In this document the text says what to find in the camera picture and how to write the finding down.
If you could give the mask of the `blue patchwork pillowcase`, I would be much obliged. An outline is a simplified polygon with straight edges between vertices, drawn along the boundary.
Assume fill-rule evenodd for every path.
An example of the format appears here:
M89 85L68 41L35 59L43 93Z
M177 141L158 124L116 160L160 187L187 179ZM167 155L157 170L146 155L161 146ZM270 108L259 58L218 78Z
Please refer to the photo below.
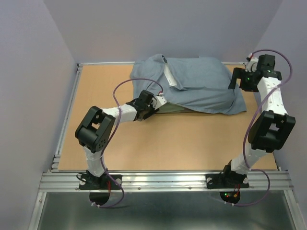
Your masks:
M164 75L165 63L177 81L170 87ZM235 115L247 107L240 89L229 90L232 73L214 57L173 58L162 54L135 62L130 78L133 96L142 90L163 92L168 104L161 111L169 113L180 106L201 113Z

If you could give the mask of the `white pillow yellow edge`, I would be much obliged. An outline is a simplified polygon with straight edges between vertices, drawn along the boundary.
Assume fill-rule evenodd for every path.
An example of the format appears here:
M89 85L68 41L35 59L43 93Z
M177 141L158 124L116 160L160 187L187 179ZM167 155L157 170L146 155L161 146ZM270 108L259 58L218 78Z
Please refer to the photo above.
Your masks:
M164 75L165 75L167 82L168 82L170 87L176 87L177 86L177 81L175 80L175 77L171 73L171 70L170 70L169 65L167 63L165 63L165 66L164 66Z

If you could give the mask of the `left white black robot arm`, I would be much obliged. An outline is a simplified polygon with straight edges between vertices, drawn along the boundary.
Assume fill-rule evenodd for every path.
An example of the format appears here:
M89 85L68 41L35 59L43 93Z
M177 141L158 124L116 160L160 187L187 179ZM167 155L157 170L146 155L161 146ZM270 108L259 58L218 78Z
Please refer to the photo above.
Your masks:
M75 137L83 147L88 169L77 178L81 190L110 188L115 183L107 176L102 163L103 151L111 139L111 132L120 123L142 121L159 111L166 104L162 93L154 95L143 90L139 97L119 107L101 109L91 107L75 131Z

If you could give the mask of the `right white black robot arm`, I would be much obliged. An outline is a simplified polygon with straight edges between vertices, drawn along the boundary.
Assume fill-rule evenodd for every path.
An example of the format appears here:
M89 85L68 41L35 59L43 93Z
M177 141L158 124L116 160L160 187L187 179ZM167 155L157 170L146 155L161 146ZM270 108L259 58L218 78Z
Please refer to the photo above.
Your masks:
M275 56L255 57L251 53L245 68L233 71L228 88L233 89L236 80L240 80L240 89L259 92L261 103L244 136L242 153L232 159L220 175L223 187L245 187L252 166L267 154L280 150L295 126L295 118L288 114L283 104L281 86L285 82L274 67Z

